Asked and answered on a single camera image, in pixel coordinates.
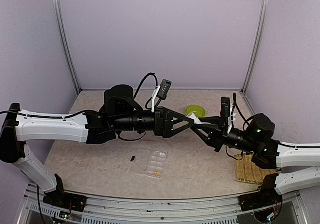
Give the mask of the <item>small white pill bottle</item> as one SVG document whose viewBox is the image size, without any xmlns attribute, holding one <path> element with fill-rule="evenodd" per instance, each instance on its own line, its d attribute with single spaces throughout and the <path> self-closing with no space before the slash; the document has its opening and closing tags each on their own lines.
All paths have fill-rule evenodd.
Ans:
<svg viewBox="0 0 320 224">
<path fill-rule="evenodd" d="M 194 124 L 195 125 L 202 125 L 203 123 L 200 121 L 200 119 L 196 116 L 196 114 L 194 112 L 191 112 L 190 114 L 188 114 L 186 116 L 189 119 L 194 120 Z"/>
</svg>

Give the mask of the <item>clear plastic pill organizer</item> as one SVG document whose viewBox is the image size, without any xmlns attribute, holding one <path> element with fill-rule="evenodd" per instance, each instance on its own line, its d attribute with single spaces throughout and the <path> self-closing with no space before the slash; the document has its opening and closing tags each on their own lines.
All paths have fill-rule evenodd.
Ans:
<svg viewBox="0 0 320 224">
<path fill-rule="evenodd" d="M 160 152 L 166 153 L 166 157 L 160 156 Z M 133 151 L 132 156 L 136 156 L 136 160 L 131 161 L 130 159 L 129 170 L 131 172 L 157 179 L 162 178 L 168 158 L 166 151 L 139 147 Z M 155 172 L 158 172 L 160 176 L 154 176 Z"/>
</svg>

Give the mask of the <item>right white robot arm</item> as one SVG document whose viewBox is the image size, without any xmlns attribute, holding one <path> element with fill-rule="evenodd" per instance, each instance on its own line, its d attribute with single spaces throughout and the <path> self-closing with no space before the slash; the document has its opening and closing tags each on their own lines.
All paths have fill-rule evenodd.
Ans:
<svg viewBox="0 0 320 224">
<path fill-rule="evenodd" d="M 263 113 L 251 118 L 246 130 L 230 126 L 232 118 L 218 116 L 198 118 L 192 130 L 210 147 L 219 152 L 223 146 L 251 154 L 251 161 L 264 170 L 280 170 L 302 167 L 292 173 L 278 173 L 264 178 L 262 190 L 256 194 L 256 202 L 266 206 L 276 193 L 284 195 L 293 191 L 312 188 L 320 184 L 320 145 L 292 144 L 274 140 L 275 124 Z"/>
</svg>

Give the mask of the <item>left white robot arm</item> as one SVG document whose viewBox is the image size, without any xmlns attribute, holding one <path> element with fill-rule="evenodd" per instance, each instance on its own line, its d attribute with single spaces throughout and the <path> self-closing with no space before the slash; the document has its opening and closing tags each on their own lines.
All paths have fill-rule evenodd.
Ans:
<svg viewBox="0 0 320 224">
<path fill-rule="evenodd" d="M 195 125 L 193 118 L 165 107 L 152 105 L 151 110 L 144 110 L 135 101 L 133 88 L 125 84 L 104 92 L 100 111 L 43 114 L 22 110 L 19 103 L 13 103 L 5 114 L 0 133 L 1 161 L 20 169 L 61 207 L 70 202 L 62 179 L 34 157 L 27 141 L 62 140 L 99 145 L 115 140 L 123 131 L 140 134 L 152 131 L 155 136 L 171 138 Z"/>
</svg>

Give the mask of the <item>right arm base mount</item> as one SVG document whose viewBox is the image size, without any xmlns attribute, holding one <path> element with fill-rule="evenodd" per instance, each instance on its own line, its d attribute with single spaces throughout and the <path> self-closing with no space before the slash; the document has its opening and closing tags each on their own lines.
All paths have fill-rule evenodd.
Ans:
<svg viewBox="0 0 320 224">
<path fill-rule="evenodd" d="M 267 188 L 258 192 L 240 195 L 238 200 L 241 211 L 247 212 L 281 203 L 283 196 L 279 195 L 274 188 Z"/>
</svg>

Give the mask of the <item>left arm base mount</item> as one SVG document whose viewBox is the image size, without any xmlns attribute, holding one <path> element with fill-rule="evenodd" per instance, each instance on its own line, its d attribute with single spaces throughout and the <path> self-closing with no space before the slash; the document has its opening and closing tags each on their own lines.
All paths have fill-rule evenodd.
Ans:
<svg viewBox="0 0 320 224">
<path fill-rule="evenodd" d="M 66 192 L 60 176 L 58 174 L 54 176 L 56 180 L 55 190 L 45 192 L 43 202 L 54 207 L 83 213 L 88 198 L 84 195 Z"/>
</svg>

